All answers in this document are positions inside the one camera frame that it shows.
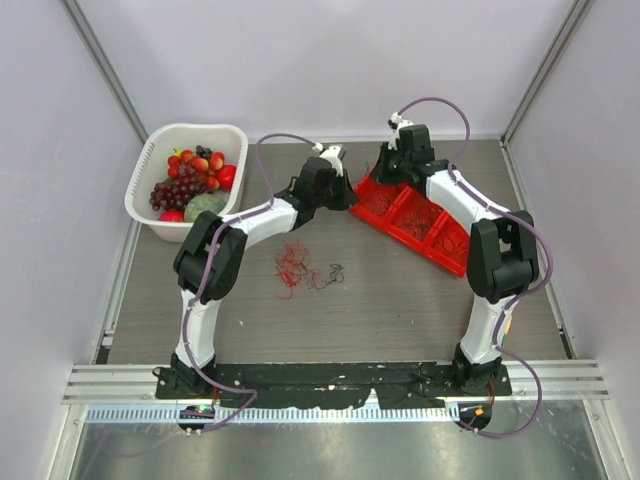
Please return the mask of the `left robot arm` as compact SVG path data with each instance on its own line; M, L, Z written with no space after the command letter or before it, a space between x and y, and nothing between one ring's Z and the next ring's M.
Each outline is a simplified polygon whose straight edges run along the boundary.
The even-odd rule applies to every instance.
M346 211L355 206L340 145L309 158L290 185L269 201L233 215L200 214L173 264L183 301L180 339L168 367L158 367L156 397L205 397L212 388L214 335L222 300L238 278L245 251L273 236L310 222L317 210Z

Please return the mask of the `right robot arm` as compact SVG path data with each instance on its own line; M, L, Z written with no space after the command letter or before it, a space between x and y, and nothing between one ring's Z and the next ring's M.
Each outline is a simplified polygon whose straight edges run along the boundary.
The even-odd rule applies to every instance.
M393 135L381 146L373 179L405 184L441 207L469 235L466 278L474 293L467 330L456 345L451 380L472 395L498 376L501 346L519 296L539 276L533 219L512 213L466 182L446 159L438 160L424 124L389 122Z

